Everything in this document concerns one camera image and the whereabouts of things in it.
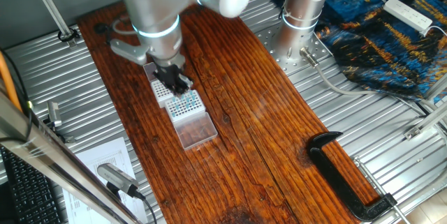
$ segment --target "blue fabric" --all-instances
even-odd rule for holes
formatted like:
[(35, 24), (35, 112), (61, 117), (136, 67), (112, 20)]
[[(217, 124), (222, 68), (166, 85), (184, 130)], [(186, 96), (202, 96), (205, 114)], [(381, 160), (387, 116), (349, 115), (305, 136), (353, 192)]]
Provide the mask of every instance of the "blue fabric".
[[(282, 0), (273, 0), (282, 6)], [(439, 0), (401, 0), (446, 29), (447, 5)], [(447, 39), (426, 38), (382, 9), (381, 0), (326, 0), (317, 32), (345, 76), (365, 89), (411, 100), (447, 72)], [(438, 101), (447, 92), (436, 98)]]

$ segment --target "white power strip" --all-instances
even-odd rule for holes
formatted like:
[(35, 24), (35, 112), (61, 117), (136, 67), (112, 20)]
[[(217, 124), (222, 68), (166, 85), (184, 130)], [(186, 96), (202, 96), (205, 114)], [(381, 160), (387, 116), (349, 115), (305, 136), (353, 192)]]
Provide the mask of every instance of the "white power strip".
[(433, 22), (399, 0), (388, 0), (383, 9), (421, 33), (427, 33), (426, 30)]

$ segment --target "small plastic container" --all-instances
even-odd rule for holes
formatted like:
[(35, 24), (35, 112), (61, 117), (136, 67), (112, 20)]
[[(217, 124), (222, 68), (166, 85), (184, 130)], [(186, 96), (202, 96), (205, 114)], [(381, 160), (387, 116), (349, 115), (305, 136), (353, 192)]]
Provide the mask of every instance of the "small plastic container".
[(171, 98), (165, 108), (183, 149), (190, 149), (217, 136), (217, 130), (210, 115), (205, 112), (197, 91), (189, 91), (181, 98)]
[(188, 91), (180, 98), (173, 96), (166, 101), (165, 107), (173, 123), (183, 119), (190, 121), (194, 117), (202, 116), (205, 113), (205, 106), (197, 91)]
[(153, 77), (154, 67), (145, 66), (147, 79), (151, 83), (156, 101), (165, 108), (183, 149), (188, 150), (217, 136), (216, 127), (197, 91), (188, 91), (180, 97), (174, 96), (164, 85)]
[(151, 88), (160, 108), (165, 107), (166, 102), (174, 97), (174, 93), (167, 89), (158, 79), (151, 82)]
[(174, 128), (185, 151), (217, 136), (217, 130), (207, 112), (194, 117), (192, 121), (177, 122)]

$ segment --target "keyboard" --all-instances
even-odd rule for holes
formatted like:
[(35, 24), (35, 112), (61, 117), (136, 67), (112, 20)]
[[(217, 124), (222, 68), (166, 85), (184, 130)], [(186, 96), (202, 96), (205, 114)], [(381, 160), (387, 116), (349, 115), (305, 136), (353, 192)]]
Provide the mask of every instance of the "keyboard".
[(17, 212), (17, 223), (61, 223), (50, 180), (5, 147), (0, 147), (0, 152)]

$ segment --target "wood grain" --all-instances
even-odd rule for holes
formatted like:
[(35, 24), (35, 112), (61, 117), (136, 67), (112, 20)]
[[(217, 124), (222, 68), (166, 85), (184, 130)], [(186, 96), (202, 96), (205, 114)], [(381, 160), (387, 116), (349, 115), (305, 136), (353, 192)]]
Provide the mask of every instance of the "wood grain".
[[(186, 74), (219, 132), (184, 151), (144, 70), (93, 32), (123, 11), (119, 3), (78, 24), (168, 223), (359, 223), (307, 157), (327, 130), (240, 19), (198, 7), (181, 16)], [(325, 151), (364, 203), (377, 198), (337, 143)]]

